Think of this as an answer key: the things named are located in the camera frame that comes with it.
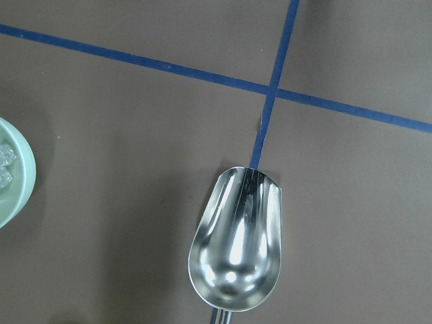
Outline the green bowl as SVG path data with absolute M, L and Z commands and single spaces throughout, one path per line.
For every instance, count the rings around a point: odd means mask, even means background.
M 36 162 L 28 141 L 7 120 L 1 118 L 1 142 L 8 142 L 17 154 L 11 168 L 14 179 L 1 189 L 1 227 L 10 222 L 25 206 L 36 181 Z

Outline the steel ice scoop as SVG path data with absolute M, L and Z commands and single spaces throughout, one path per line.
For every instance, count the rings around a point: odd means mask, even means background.
M 230 323 L 275 289 L 282 258 L 281 188 L 251 167 L 215 182 L 188 254 L 194 291 L 212 307 L 211 323 Z

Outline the ice cubes in green bowl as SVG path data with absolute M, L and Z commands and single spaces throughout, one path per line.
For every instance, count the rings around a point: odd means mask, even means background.
M 14 175 L 11 170 L 17 154 L 14 148 L 6 141 L 1 142 L 1 189 L 7 188 L 14 180 Z

